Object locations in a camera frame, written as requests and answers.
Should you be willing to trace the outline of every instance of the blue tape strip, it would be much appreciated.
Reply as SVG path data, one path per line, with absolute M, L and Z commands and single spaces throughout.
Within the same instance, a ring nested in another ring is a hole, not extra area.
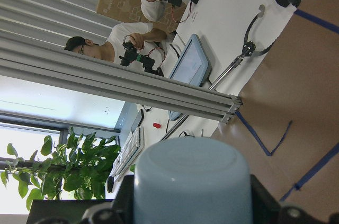
M 269 151 L 264 143 L 262 143 L 261 139 L 259 138 L 258 134 L 255 132 L 255 130 L 252 128 L 251 125 L 249 125 L 249 123 L 245 120 L 245 118 L 240 114 L 240 112 L 235 112 L 235 114 L 239 117 L 239 119 L 241 120 L 241 122 L 243 122 L 243 124 L 246 126 L 246 128 L 250 131 L 250 133 L 253 135 L 253 137 L 255 138 L 255 140 L 258 142 L 258 144 L 260 145 L 260 147 L 263 149 L 263 151 L 265 152 L 265 154 L 269 157 L 271 157 L 275 151 L 277 150 L 277 148 L 282 144 L 282 142 L 284 141 L 288 130 L 290 129 L 290 126 L 292 124 L 292 121 L 290 121 L 288 123 L 288 126 L 286 128 L 286 131 L 284 133 L 284 135 L 282 136 L 282 138 L 280 139 L 279 143 L 277 144 L 277 146 L 272 150 Z
M 281 199 L 284 201 L 291 192 L 300 190 L 320 169 L 322 169 L 336 154 L 339 153 L 339 143 L 337 143 L 316 165 L 314 165 Z
M 329 23 L 325 20 L 322 20 L 316 16 L 313 16 L 311 14 L 308 14 L 307 12 L 305 11 L 301 11 L 301 10 L 296 10 L 295 11 L 295 14 L 298 15 L 298 16 L 301 16 L 303 17 L 304 19 L 307 19 L 309 21 L 312 21 L 313 23 L 316 23 L 318 25 L 321 25 L 322 27 L 326 28 L 326 29 L 329 29 L 330 31 L 333 31 L 333 32 L 336 32 L 336 33 L 339 33 L 339 26 L 335 25 L 335 24 L 332 24 L 332 23 Z

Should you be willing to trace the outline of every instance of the light blue cup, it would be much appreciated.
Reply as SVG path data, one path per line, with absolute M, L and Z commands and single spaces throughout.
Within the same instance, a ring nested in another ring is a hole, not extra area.
M 134 224 L 252 224 L 246 160 L 214 139 L 150 146 L 137 160 L 134 186 Z

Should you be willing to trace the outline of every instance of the monitor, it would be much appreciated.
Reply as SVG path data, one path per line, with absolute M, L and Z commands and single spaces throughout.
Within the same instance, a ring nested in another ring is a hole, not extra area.
M 187 84 L 200 86 L 211 72 L 211 63 L 208 60 L 196 34 L 192 34 L 169 78 Z M 176 120 L 180 113 L 169 111 L 169 119 Z

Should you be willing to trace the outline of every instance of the red object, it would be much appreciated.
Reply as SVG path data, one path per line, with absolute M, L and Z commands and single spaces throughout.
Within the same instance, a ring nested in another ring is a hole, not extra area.
M 159 123 L 153 123 L 153 127 L 157 128 L 157 129 L 160 129 L 161 125 Z

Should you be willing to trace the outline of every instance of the keyboard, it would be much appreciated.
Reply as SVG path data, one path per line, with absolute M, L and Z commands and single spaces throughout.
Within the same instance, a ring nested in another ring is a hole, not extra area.
M 125 171 L 131 166 L 143 148 L 144 128 L 139 126 L 132 133 L 131 137 L 127 139 L 113 163 L 110 175 L 114 177 L 115 182 L 117 182 L 123 176 Z

